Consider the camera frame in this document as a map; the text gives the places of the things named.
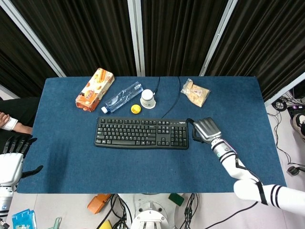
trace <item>orange object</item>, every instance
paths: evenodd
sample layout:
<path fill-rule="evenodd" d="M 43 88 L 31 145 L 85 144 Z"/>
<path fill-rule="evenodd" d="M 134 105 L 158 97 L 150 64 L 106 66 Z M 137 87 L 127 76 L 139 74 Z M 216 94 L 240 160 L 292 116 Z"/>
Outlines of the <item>orange object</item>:
<path fill-rule="evenodd" d="M 94 111 L 113 81 L 114 76 L 111 72 L 98 68 L 77 96 L 75 100 L 76 106 L 84 111 Z"/>
<path fill-rule="evenodd" d="M 101 211 L 104 205 L 107 203 L 108 199 L 110 198 L 111 194 L 98 194 L 97 196 L 93 197 L 90 203 L 87 206 L 90 212 L 93 214 L 97 214 Z"/>

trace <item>snack bag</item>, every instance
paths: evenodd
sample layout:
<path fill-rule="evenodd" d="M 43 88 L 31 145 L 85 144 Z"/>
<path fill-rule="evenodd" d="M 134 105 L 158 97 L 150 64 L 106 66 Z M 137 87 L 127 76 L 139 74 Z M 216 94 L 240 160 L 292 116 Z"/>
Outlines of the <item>snack bag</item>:
<path fill-rule="evenodd" d="M 77 96 L 75 100 L 76 106 L 84 111 L 94 111 L 113 81 L 114 76 L 111 72 L 98 68 Z"/>
<path fill-rule="evenodd" d="M 210 93 L 210 90 L 193 84 L 193 81 L 188 78 L 186 83 L 183 85 L 181 93 L 185 94 L 193 104 L 202 107 Z"/>

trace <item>white cup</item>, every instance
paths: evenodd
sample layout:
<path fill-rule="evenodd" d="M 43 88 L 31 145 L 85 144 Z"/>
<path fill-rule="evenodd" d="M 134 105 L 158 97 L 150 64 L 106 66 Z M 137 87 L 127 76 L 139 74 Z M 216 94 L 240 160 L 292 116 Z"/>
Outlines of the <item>white cup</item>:
<path fill-rule="evenodd" d="M 156 106 L 156 101 L 153 97 L 153 92 L 149 89 L 142 91 L 140 102 L 141 105 L 147 109 L 152 109 Z"/>

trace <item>snack box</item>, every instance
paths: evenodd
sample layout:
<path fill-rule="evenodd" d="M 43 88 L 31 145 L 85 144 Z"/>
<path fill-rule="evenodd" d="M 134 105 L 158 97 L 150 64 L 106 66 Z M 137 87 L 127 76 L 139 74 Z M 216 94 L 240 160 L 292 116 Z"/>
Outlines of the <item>snack box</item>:
<path fill-rule="evenodd" d="M 84 111 L 94 111 L 113 81 L 114 75 L 111 72 L 98 68 L 77 96 L 76 106 Z"/>

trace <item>plastic bag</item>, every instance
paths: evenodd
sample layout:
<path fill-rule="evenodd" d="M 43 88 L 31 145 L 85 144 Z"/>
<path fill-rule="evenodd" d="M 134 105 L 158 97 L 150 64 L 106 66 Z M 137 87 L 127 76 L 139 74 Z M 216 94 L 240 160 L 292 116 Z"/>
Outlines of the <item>plastic bag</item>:
<path fill-rule="evenodd" d="M 37 229 L 34 210 L 26 209 L 12 215 L 14 229 Z"/>
<path fill-rule="evenodd" d="M 186 83 L 183 85 L 181 93 L 185 94 L 193 104 L 202 107 L 210 93 L 210 90 L 193 84 L 193 81 L 188 78 Z"/>

